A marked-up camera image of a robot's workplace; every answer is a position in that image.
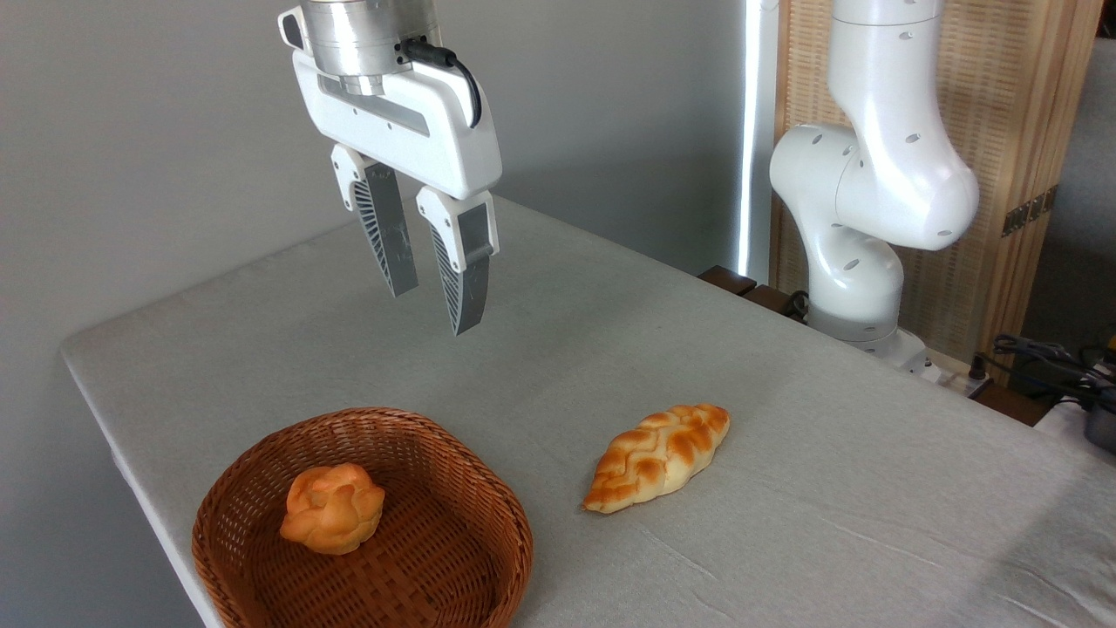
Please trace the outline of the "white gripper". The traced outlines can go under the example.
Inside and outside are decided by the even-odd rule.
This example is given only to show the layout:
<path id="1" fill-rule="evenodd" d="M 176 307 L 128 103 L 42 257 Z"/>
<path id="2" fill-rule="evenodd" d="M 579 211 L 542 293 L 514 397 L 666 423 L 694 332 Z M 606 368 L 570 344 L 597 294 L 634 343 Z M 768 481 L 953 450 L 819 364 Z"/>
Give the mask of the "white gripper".
<path id="1" fill-rule="evenodd" d="M 449 64 L 436 11 L 295 7 L 278 28 L 310 119 L 339 143 L 330 158 L 343 202 L 358 215 L 391 294 L 419 286 L 400 171 L 426 184 L 416 202 L 452 332 L 472 329 L 485 313 L 490 258 L 500 250 L 485 190 L 503 168 L 485 95 Z"/>

